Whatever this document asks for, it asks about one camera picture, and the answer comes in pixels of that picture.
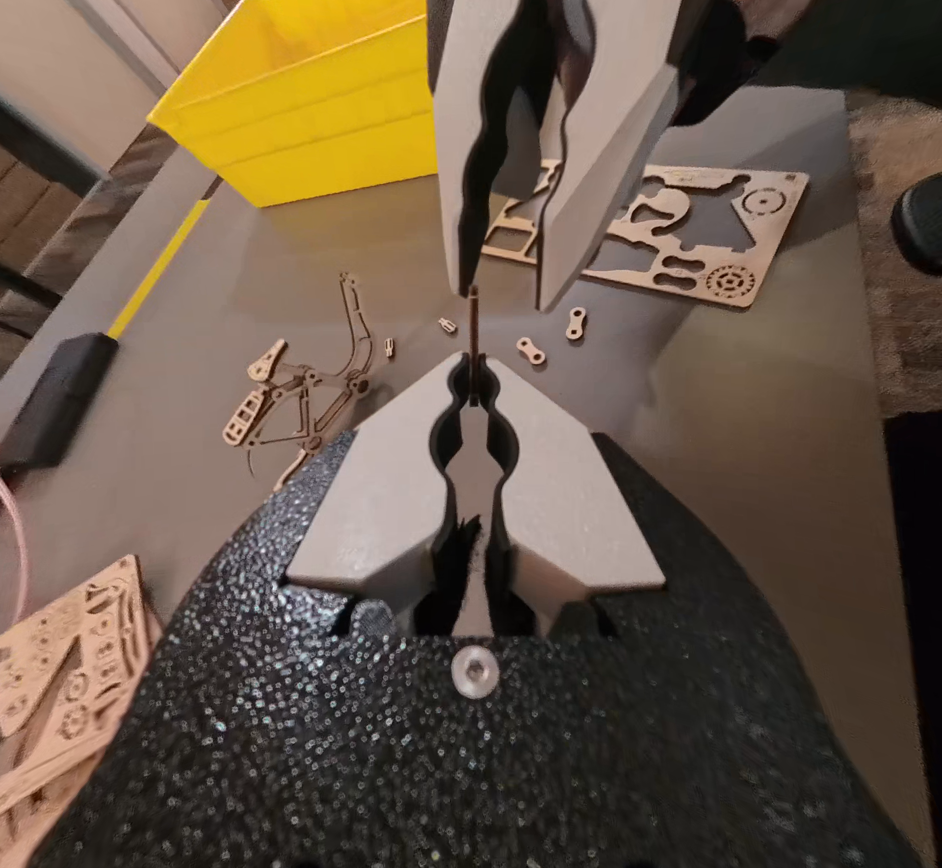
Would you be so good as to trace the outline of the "wooden bicycle model frame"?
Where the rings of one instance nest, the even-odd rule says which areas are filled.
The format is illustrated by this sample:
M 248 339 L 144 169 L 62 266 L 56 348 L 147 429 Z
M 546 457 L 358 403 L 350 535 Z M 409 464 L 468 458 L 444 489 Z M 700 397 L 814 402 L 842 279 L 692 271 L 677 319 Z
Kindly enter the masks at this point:
M 282 491 L 321 452 L 341 415 L 369 391 L 376 342 L 360 304 L 356 279 L 343 272 L 338 282 L 350 339 L 344 366 L 325 372 L 309 364 L 293 364 L 287 360 L 288 342 L 276 340 L 247 367 L 253 389 L 222 430 L 226 445 L 245 451 L 250 473 L 254 472 L 254 450 L 281 443 L 295 446 L 296 455 L 273 485 L 274 493 Z M 271 417 L 290 404 L 298 410 L 296 429 L 287 436 L 267 437 L 265 427 Z

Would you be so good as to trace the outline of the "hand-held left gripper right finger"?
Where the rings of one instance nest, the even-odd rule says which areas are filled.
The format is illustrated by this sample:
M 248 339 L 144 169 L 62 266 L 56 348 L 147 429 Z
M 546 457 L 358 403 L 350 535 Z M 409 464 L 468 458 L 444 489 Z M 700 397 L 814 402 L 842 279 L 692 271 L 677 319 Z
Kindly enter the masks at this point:
M 666 578 L 590 430 L 503 362 L 481 359 L 487 450 L 501 469 L 485 554 L 493 632 L 531 636 L 572 603 Z

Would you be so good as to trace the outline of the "emptied wooden parts sheet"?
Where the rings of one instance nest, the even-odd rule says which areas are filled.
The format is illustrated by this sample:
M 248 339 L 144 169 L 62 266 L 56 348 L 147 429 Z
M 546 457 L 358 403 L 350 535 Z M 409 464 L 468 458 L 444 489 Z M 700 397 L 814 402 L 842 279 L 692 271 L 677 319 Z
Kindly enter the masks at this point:
M 648 165 L 580 278 L 748 309 L 809 183 L 799 171 Z

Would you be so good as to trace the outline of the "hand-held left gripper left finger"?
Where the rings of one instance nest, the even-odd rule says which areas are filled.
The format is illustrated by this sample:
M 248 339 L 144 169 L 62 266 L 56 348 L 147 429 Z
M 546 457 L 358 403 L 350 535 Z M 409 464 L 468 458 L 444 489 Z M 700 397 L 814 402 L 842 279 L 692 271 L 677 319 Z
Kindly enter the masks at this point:
M 444 359 L 352 433 L 286 581 L 379 601 L 414 626 L 455 626 L 472 529 L 449 465 L 464 445 L 469 356 Z

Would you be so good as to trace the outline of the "yellow tape strip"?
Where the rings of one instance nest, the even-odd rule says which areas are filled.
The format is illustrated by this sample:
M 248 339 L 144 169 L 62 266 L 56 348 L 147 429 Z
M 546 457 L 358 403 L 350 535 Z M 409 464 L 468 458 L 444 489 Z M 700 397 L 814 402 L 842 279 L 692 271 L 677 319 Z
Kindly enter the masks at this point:
M 166 272 L 171 262 L 183 247 L 184 242 L 198 224 L 204 212 L 210 204 L 210 198 L 198 200 L 185 216 L 182 224 L 177 228 L 167 245 L 161 251 L 156 261 L 149 268 L 148 272 L 136 286 L 128 301 L 122 310 L 112 321 L 107 331 L 107 336 L 114 341 L 119 341 L 126 332 L 129 325 L 135 319 L 135 316 L 146 302 L 148 297 L 154 291 L 159 280 Z

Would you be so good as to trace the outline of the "yellow plastic bin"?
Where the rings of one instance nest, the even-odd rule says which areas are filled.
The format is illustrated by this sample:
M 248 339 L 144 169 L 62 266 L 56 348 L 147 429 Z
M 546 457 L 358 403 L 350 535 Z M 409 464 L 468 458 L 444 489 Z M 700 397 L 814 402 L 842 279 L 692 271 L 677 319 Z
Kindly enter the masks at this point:
M 257 208 L 437 172 L 427 0 L 241 0 L 148 115 Z

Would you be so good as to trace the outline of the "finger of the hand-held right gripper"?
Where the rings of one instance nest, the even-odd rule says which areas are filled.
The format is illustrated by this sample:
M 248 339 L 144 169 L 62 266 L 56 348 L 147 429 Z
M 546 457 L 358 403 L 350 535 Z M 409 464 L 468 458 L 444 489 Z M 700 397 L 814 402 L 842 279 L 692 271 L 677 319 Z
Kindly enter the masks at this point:
M 454 294 L 467 298 L 490 195 L 532 188 L 532 108 L 518 41 L 526 0 L 427 0 L 429 84 L 445 244 Z
M 584 0 L 593 58 L 562 122 L 562 170 L 541 215 L 541 312 L 556 307 L 594 257 L 677 109 L 668 52 L 681 1 Z

